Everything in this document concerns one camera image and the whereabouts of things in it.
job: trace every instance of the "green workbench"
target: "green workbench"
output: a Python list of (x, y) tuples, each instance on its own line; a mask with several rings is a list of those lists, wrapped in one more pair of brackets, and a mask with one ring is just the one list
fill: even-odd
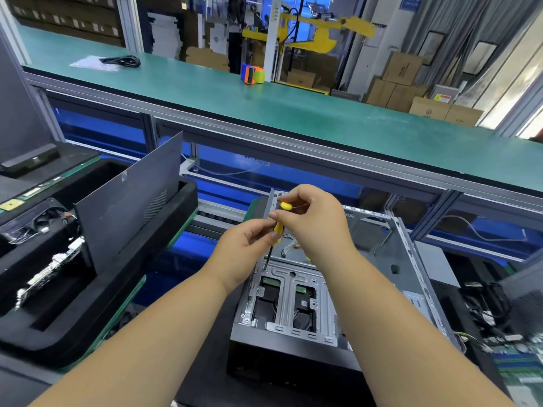
[(20, 33), (34, 70), (543, 192), (543, 145), (538, 143), (274, 83), (247, 86), (235, 74), (150, 54), (138, 54), (142, 65), (137, 69), (70, 67), (88, 55), (129, 52), (30, 27), (20, 26)]

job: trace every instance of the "yellow and black screwdriver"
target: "yellow and black screwdriver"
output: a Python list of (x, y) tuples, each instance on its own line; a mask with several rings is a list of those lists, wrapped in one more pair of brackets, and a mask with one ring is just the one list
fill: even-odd
[[(281, 210), (286, 210), (286, 211), (291, 211), (292, 210), (292, 204), (289, 204), (289, 203), (285, 203), (285, 202), (282, 202), (280, 205), (279, 205), (279, 209)], [(276, 231), (278, 232), (279, 234), (283, 234), (283, 230), (284, 230), (284, 225), (283, 223), (281, 222), (276, 222), (275, 223), (275, 227), (273, 229), (273, 231)], [(272, 256), (272, 250), (273, 250), (273, 247), (275, 247), (277, 244), (279, 244), (281, 242), (281, 238), (273, 245), (270, 247), (270, 251), (268, 251), (268, 257), (266, 258), (266, 262), (264, 263), (264, 267), (262, 267), (262, 271), (265, 271), (267, 268), (268, 268), (268, 263), (270, 262), (270, 257)]]

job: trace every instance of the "orange and blue object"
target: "orange and blue object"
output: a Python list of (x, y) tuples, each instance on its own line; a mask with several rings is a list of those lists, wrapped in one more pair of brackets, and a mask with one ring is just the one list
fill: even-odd
[(241, 81), (245, 84), (262, 84), (264, 82), (264, 69), (261, 67), (250, 66), (246, 63), (241, 65)]

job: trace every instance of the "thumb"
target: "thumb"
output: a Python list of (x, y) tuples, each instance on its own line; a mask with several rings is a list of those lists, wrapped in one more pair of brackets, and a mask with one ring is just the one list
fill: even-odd
[(301, 215), (291, 213), (285, 210), (274, 210), (268, 214), (269, 218), (273, 218), (275, 221), (283, 223), (287, 228), (290, 228), (293, 232), (296, 232), (297, 223), (300, 220)]
[(266, 253), (266, 250), (268, 250), (271, 246), (275, 245), (275, 243), (278, 242), (280, 238), (281, 234), (276, 231), (272, 231), (266, 234), (249, 246), (249, 248), (251, 249), (251, 253), (253, 253), (256, 257), (260, 257), (261, 255)]

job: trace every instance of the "sign with chinese characters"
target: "sign with chinese characters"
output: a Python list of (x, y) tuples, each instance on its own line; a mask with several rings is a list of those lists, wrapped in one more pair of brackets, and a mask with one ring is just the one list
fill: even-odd
[(400, 10), (416, 12), (419, 9), (422, 0), (402, 0)]

